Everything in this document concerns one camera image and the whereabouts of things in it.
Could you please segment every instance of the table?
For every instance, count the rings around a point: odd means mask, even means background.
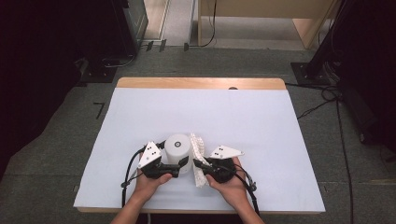
[[[198,2],[198,45],[202,45],[202,16],[213,17],[215,0]],[[291,18],[306,49],[332,14],[338,0],[217,0],[216,17]]]
[[[261,213],[325,211],[288,91],[279,78],[121,78],[74,206],[81,212],[119,211],[120,183],[129,159],[147,141],[161,142],[173,133],[201,136],[206,154],[218,145],[243,150],[240,161],[257,182]],[[142,212],[234,210],[209,186],[196,188],[190,172],[160,186]]]

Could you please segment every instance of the forearm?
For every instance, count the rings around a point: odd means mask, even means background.
[[[264,223],[260,216],[258,216],[254,209],[251,207],[249,202],[233,205],[233,209],[235,209],[235,211],[241,217],[244,224]]]
[[[111,224],[136,223],[140,214],[140,210],[142,209],[145,202],[146,201],[141,199],[139,196],[132,195],[128,203],[125,204],[122,210],[113,219]]]

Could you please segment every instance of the wooden board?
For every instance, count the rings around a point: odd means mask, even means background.
[[[290,18],[306,49],[339,0],[218,0],[216,17]],[[202,45],[202,16],[213,16],[215,0],[199,0],[198,45]]]
[[[119,88],[285,90],[280,78],[122,77]]]

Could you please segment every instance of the white tabletop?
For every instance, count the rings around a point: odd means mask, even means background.
[[[286,90],[116,88],[74,206],[83,212],[120,209],[120,184],[131,157],[148,141],[160,143],[174,133],[202,137],[206,156],[219,145],[244,151],[239,160],[257,182],[261,212],[325,211]],[[134,181],[127,198],[133,189]],[[233,209],[209,186],[196,188],[191,171],[160,186],[142,212],[233,213]]]

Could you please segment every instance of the gray carpet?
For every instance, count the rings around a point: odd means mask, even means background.
[[[0,223],[109,223],[114,214],[83,214],[73,208],[85,164],[120,77],[280,77],[295,83],[290,62],[308,62],[314,51],[190,49],[145,52],[118,70],[112,84],[75,87],[47,129],[10,161],[0,184]],[[323,102],[320,91],[288,87],[296,115]],[[105,103],[97,119],[99,105]],[[340,103],[346,154],[353,182],[355,223],[396,223],[396,178],[385,147],[362,145],[359,130]],[[264,215],[266,223],[349,223],[347,170],[335,103],[299,119],[326,212]]]

